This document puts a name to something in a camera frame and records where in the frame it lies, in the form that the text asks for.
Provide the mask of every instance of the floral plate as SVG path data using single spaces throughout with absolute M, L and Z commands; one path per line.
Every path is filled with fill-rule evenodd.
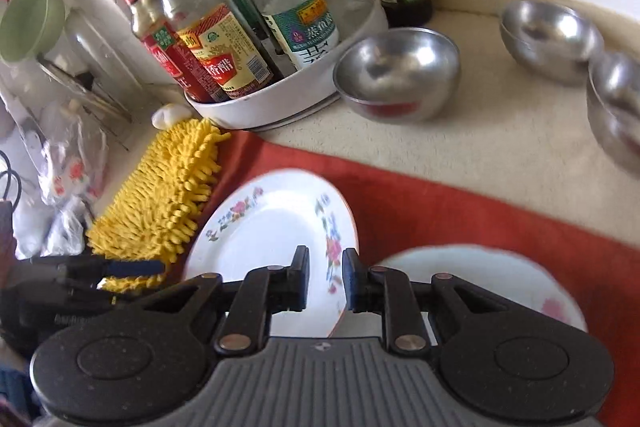
M 310 254 L 306 309 L 273 315 L 271 334 L 327 337 L 346 305 L 342 250 L 357 249 L 358 235 L 340 192 L 311 172 L 272 171 L 238 188 L 207 221 L 184 278 L 216 272 L 241 280 L 257 267 L 289 266 L 298 245 Z
M 542 266 L 517 253 L 476 245 L 420 247 L 389 257 L 380 265 L 402 270 L 417 282 L 431 282 L 431 277 L 439 272 L 452 273 L 574 328 L 587 330 L 572 296 Z M 431 325 L 428 322 L 426 325 L 434 341 Z M 348 312 L 335 336 L 366 337 L 381 332 L 380 317 Z

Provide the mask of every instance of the metal bowl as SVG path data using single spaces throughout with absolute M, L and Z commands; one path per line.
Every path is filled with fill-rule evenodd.
M 589 64 L 587 115 L 604 152 L 640 176 L 640 64 L 620 52 L 595 57 Z
M 356 42 L 338 60 L 334 84 L 359 115 L 385 123 L 436 116 L 460 77 L 460 51 L 424 28 L 396 28 Z
M 596 26 L 558 4 L 516 1 L 500 21 L 502 42 L 520 65 L 567 86 L 583 86 L 589 59 L 602 51 Z

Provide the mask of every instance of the white round tray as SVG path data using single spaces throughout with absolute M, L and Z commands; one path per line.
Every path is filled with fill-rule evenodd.
M 333 80 L 334 66 L 338 58 L 355 42 L 388 29 L 385 11 L 380 0 L 374 0 L 371 12 L 364 24 L 344 39 L 336 49 L 323 58 L 287 78 L 254 92 L 222 103 L 198 103 L 187 101 L 202 116 L 210 118 L 225 129 L 252 129 L 255 127 L 283 126 L 297 120 L 289 118 L 304 112 L 300 118 L 325 107 L 322 100 L 336 92 Z

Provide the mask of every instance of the pink flower pattern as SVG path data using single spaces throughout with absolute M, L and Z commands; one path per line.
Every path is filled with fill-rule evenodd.
M 237 201 L 228 212 L 218 220 L 218 228 L 215 230 L 207 230 L 205 236 L 210 241 L 217 241 L 220 238 L 223 230 L 228 226 L 242 219 L 247 211 L 257 205 L 258 198 L 264 194 L 264 190 L 261 187 L 255 187 L 251 196 L 245 197 L 243 200 Z M 327 259 L 327 271 L 326 280 L 328 282 L 327 291 L 331 294 L 335 294 L 338 288 L 343 286 L 342 277 L 340 272 L 340 263 L 342 260 L 342 245 L 340 244 L 340 233 L 338 233 L 337 225 L 335 222 L 335 215 L 329 210 L 331 201 L 329 196 L 323 194 L 319 200 L 316 200 L 316 216 L 322 220 L 322 227 L 326 234 L 326 259 Z
M 342 278 L 340 277 L 342 245 L 340 244 L 340 233 L 338 233 L 335 215 L 329 210 L 330 204 L 329 196 L 323 194 L 316 201 L 316 216 L 322 220 L 322 227 L 326 234 L 326 279 L 329 283 L 329 293 L 334 294 L 338 291 L 338 286 L 342 286 Z
M 542 313 L 547 317 L 551 317 L 552 319 L 556 319 L 557 321 L 564 322 L 565 324 L 570 324 L 571 321 L 564 313 L 564 308 L 562 307 L 562 302 L 557 301 L 556 299 L 547 299 L 542 304 Z
M 234 206 L 232 206 L 228 212 L 218 220 L 219 227 L 216 230 L 207 230 L 207 232 L 205 232 L 205 236 L 212 242 L 219 240 L 222 231 L 228 228 L 231 223 L 242 219 L 247 211 L 257 205 L 258 199 L 263 194 L 264 190 L 261 187 L 255 187 L 254 193 L 251 196 L 247 196 L 244 200 L 240 200 L 234 204 Z

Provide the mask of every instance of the dark liquid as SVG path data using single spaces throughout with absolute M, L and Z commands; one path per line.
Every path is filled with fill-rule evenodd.
M 390 28 L 422 26 L 433 16 L 431 0 L 419 0 L 411 4 L 382 3 Z

